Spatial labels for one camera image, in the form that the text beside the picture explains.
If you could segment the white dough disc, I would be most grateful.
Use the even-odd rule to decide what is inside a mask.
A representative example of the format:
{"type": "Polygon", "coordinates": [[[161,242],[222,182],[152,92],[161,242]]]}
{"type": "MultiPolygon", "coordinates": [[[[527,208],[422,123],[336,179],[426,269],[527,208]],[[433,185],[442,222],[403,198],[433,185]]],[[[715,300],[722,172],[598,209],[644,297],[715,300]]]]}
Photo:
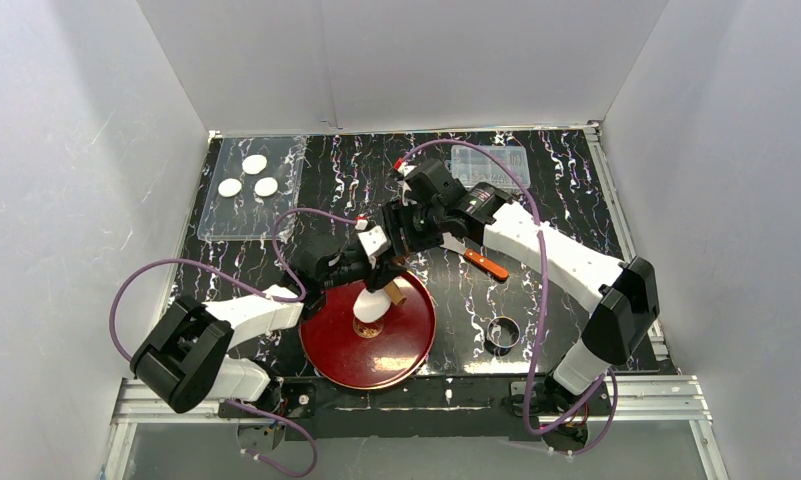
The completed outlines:
{"type": "Polygon", "coordinates": [[[254,193],[261,198],[267,198],[278,192],[278,182],[273,177],[260,178],[254,185],[254,193]]]}
{"type": "Polygon", "coordinates": [[[218,194],[223,198],[232,198],[242,191],[242,183],[236,178],[227,178],[217,187],[218,194]]]}
{"type": "Polygon", "coordinates": [[[268,160],[265,155],[252,154],[244,158],[241,166],[246,175],[258,175],[267,167],[267,164],[268,160]]]}

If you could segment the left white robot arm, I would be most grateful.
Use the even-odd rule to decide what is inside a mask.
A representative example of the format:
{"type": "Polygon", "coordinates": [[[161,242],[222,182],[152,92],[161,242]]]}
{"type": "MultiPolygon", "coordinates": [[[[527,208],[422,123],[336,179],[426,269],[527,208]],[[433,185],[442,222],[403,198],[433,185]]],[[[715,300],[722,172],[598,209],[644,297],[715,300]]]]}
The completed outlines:
{"type": "Polygon", "coordinates": [[[297,326],[326,311],[330,290],[351,284],[362,292],[354,317],[374,323],[393,301],[393,282],[406,272],[378,230],[358,234],[346,247],[317,237],[288,258],[277,284],[247,295],[203,303],[191,296],[173,301],[130,355],[130,370],[176,413],[205,400],[259,400],[272,378],[249,359],[234,359],[232,348],[255,337],[297,326]]]}

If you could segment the clear compartment storage box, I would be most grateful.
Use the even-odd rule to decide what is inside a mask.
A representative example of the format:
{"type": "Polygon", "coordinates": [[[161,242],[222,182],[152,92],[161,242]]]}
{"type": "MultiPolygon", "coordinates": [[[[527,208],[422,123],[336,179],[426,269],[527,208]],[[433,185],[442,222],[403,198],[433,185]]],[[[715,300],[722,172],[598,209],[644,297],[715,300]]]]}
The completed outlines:
{"type": "MultiPolygon", "coordinates": [[[[520,146],[481,146],[490,156],[508,167],[526,188],[531,186],[529,161],[526,149],[520,146]]],[[[452,176],[466,188],[486,182],[504,191],[519,194],[518,185],[506,172],[486,154],[465,146],[453,145],[447,162],[452,176]]]]}

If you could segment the round red tray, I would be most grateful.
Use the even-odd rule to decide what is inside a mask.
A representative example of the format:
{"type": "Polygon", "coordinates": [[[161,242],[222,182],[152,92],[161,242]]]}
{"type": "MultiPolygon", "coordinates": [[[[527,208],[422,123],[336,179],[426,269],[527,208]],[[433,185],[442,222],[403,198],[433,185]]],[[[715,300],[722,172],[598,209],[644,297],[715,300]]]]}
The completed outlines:
{"type": "Polygon", "coordinates": [[[314,369],[349,389],[375,390],[396,385],[415,373],[435,340],[436,312],[424,283],[410,272],[395,280],[405,301],[392,304],[373,323],[357,320],[354,301],[361,282],[331,289],[325,307],[303,321],[299,337],[314,369]]]}

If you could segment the white dough disc right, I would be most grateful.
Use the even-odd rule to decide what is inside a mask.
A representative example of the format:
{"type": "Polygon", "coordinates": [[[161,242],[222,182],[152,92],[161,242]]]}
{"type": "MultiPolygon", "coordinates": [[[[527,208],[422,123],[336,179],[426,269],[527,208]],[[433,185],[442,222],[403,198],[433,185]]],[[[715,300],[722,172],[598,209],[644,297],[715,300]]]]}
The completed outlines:
{"type": "Polygon", "coordinates": [[[278,182],[273,177],[260,178],[254,185],[254,193],[261,198],[267,198],[278,192],[278,182]]]}

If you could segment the clear plastic tray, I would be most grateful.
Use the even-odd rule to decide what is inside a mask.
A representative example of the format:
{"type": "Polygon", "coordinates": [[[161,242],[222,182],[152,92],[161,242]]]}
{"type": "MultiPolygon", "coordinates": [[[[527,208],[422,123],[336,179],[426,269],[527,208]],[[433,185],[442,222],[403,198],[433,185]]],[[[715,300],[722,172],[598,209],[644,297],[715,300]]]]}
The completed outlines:
{"type": "Polygon", "coordinates": [[[305,162],[307,137],[242,137],[224,138],[209,182],[209,191],[197,225],[197,236],[203,241],[254,241],[272,238],[286,241],[294,218],[287,217],[279,226],[277,217],[297,206],[301,176],[305,162]],[[258,175],[246,175],[242,161],[252,154],[265,155],[267,167],[258,175]],[[277,180],[278,192],[267,198],[254,193],[255,183],[263,177],[277,180]],[[242,191],[223,198],[217,192],[221,181],[236,178],[242,191]]]}

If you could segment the wooden rolling pin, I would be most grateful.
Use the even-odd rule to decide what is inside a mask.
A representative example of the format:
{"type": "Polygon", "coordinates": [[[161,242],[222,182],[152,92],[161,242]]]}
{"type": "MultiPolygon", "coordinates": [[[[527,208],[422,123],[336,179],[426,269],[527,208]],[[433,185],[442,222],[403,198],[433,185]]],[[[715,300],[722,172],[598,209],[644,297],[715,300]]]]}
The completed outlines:
{"type": "Polygon", "coordinates": [[[394,282],[389,283],[383,288],[383,291],[388,296],[391,303],[395,306],[403,305],[407,301],[406,295],[403,293],[402,289],[398,287],[394,282]]]}

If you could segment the white dough disc top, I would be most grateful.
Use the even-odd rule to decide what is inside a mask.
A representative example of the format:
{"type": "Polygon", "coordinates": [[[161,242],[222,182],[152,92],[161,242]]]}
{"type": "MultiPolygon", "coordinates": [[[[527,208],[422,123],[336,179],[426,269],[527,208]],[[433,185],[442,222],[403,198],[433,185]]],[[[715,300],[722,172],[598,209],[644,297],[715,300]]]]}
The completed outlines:
{"type": "Polygon", "coordinates": [[[268,160],[265,155],[252,154],[244,158],[241,166],[246,175],[258,175],[267,167],[267,164],[268,160]]]}

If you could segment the white dough piece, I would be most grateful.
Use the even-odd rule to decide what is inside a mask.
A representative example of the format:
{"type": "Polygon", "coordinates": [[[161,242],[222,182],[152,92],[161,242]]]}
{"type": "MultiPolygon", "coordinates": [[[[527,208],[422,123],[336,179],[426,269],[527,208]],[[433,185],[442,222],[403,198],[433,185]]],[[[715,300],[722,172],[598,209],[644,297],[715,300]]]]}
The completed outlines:
{"type": "Polygon", "coordinates": [[[371,324],[381,319],[391,306],[392,300],[382,290],[362,290],[353,304],[353,314],[358,322],[371,324]]]}

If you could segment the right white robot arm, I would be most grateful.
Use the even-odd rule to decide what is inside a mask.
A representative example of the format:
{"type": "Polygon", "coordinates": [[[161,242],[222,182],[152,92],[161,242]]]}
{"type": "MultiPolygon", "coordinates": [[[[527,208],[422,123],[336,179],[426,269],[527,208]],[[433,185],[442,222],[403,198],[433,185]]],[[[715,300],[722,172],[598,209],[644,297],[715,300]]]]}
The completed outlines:
{"type": "Polygon", "coordinates": [[[581,395],[613,365],[623,365],[660,313],[654,266],[624,262],[588,248],[536,218],[513,195],[490,183],[466,188],[438,159],[413,166],[400,159],[399,200],[383,217],[400,225],[400,244],[417,252],[446,238],[469,240],[502,253],[558,285],[588,313],[579,340],[550,374],[581,395]]]}

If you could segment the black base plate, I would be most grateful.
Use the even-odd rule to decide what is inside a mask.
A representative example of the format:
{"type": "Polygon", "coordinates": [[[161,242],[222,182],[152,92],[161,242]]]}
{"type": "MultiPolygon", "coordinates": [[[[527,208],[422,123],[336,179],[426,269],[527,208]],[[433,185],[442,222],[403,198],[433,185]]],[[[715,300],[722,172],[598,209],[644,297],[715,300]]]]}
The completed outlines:
{"type": "Polygon", "coordinates": [[[295,421],[316,439],[377,436],[505,437],[534,441],[521,419],[515,375],[413,376],[379,390],[325,378],[274,381],[255,408],[295,421]]]}

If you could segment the white dough disc left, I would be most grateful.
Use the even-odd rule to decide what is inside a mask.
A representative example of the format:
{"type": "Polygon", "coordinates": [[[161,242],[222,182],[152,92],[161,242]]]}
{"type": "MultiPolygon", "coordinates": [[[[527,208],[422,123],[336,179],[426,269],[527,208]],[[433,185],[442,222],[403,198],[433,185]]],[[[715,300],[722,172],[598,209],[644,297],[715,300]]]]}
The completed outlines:
{"type": "Polygon", "coordinates": [[[242,191],[242,183],[236,178],[227,178],[217,187],[218,194],[223,198],[232,198],[242,191]]]}

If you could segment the aluminium frame rail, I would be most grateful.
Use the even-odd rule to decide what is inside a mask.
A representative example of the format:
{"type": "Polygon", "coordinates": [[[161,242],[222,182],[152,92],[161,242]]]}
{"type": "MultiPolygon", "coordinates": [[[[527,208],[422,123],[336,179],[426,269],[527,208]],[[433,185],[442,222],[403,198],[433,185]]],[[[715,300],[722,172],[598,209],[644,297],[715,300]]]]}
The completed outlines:
{"type": "MultiPolygon", "coordinates": [[[[123,380],[111,419],[106,459],[100,479],[122,479],[141,424],[233,424],[265,426],[269,419],[218,416],[219,400],[203,401],[186,414],[175,414],[146,385],[123,380]]],[[[618,380],[619,421],[682,421],[689,424],[704,472],[709,479],[725,479],[721,454],[712,431],[712,415],[696,376],[624,375],[618,380]]]]}

